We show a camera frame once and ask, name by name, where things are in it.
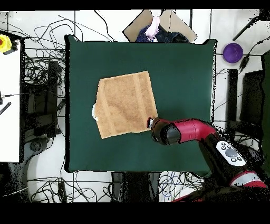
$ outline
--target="circular button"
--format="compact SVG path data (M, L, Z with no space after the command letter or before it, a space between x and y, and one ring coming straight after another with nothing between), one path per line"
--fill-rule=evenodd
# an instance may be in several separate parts
M232 148L226 150L225 155L228 157L237 157L237 152Z

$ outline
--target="white cable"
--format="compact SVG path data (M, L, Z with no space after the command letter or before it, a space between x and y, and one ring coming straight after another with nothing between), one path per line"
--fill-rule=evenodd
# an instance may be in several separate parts
M28 187L26 187L26 188L24 188L24 189L21 189L21 190L18 190L18 191L16 191L16 192L13 192L13 193L11 193L11 194L3 195L3 197L6 197L6 196L9 196L9 195L12 195L12 194L19 193L19 192L21 192L21 191L26 190L27 188L29 188L29 186L28 186Z

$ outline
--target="yellow object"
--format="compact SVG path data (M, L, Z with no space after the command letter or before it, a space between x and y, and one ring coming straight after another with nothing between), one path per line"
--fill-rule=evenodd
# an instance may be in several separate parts
M0 34L0 52L9 51L12 47L11 41L8 36Z

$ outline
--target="white table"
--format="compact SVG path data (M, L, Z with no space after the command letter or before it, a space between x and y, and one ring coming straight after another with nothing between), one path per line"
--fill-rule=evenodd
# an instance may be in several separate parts
M20 45L18 50L3 55L0 53L0 91L2 95L20 93ZM8 103L0 115L0 162L19 162L20 151L20 95L3 100L0 110Z

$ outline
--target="floor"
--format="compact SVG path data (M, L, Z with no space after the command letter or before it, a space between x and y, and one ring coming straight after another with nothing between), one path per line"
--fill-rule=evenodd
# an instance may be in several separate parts
M153 14L160 14L161 10L152 10ZM108 25L109 34L119 42L127 42L128 40L123 35L122 31L126 28L134 18L141 12L141 10L131 10L131 11L100 11L100 14L104 17ZM216 39L217 44L217 55L216 55L216 70L227 68L238 69L240 62L235 64L229 64L224 61L222 52L226 44L233 42L233 37L249 22L249 19L258 15L259 10L193 10L192 11L192 29L197 34L197 38L193 43L202 44L207 39ZM190 24L190 10L176 10L176 14L186 23ZM78 27L74 27L68 20L63 20L68 18L69 20L76 21ZM54 37L59 44L64 44L64 35L65 34L74 34L81 41L107 41L107 38L104 36L93 32L92 30L83 27L80 24L83 24L95 31L102 33L105 36L106 26L105 23L99 18L94 11L34 11L34 12L0 12L0 29L8 30L11 33L16 32L25 32L28 35L39 37L46 30L46 26L55 21L57 23L51 24L52 28L55 28L61 24L67 24L54 30ZM259 40L262 40L268 37L270 31L269 22L257 22L250 29L245 31L237 40L236 43L240 44L244 50L244 54L247 54L252 46L257 43ZM44 39L50 40L50 34L47 32L44 36ZM25 40L26 48L40 48L38 43L33 43L30 39ZM53 48L53 44L46 42L47 48ZM265 41L264 43L256 46L251 52L250 61L245 68L244 72L239 75L238 78L238 93L242 93L242 78L245 72L251 72L262 69L261 57L263 53L270 49L270 41ZM35 57L36 50L28 49L26 53ZM216 78L216 92L215 92L215 107L226 102L227 96L227 73L219 74ZM240 114L240 102L241 96L237 99L237 116L239 118ZM225 108L226 104L220 106L215 110L215 120L225 120ZM61 111L60 116L64 116L64 109ZM65 134L65 120L64 118L58 119L59 127L63 134ZM219 127L225 128L224 122L216 123ZM35 193L39 187L41 187L45 181L50 180L52 183L52 188L57 192L57 184L53 183L55 180L54 177L60 176L60 169L63 164L65 153L65 139L63 135L58 135L54 139L52 147L42 154L32 158L29 169L28 169L28 179L37 179L36 181L28 182L28 191L30 195ZM172 179L176 176L179 178L181 173L171 172L164 173L167 176L173 176ZM75 182L75 187L80 188L91 188L97 194L97 198L100 198L104 195L102 189L103 187L108 187L108 183L111 182L111 173L109 172L79 172L77 174L66 173L62 170L62 177L70 182L70 185L74 183L76 178L77 183ZM66 185L67 194L72 193L72 187ZM175 189L176 192L181 192L177 197L185 195L191 191L192 188L186 188L182 190L182 186L177 186ZM84 194L89 197L89 201L95 201L93 191L87 191ZM77 192L74 193L74 196L77 197L74 202L86 202L86 199L83 196L80 196ZM36 199L42 200L45 196L43 194L37 194ZM171 195L160 194L160 201L170 201L172 199ZM110 201L110 198L104 196L101 202Z

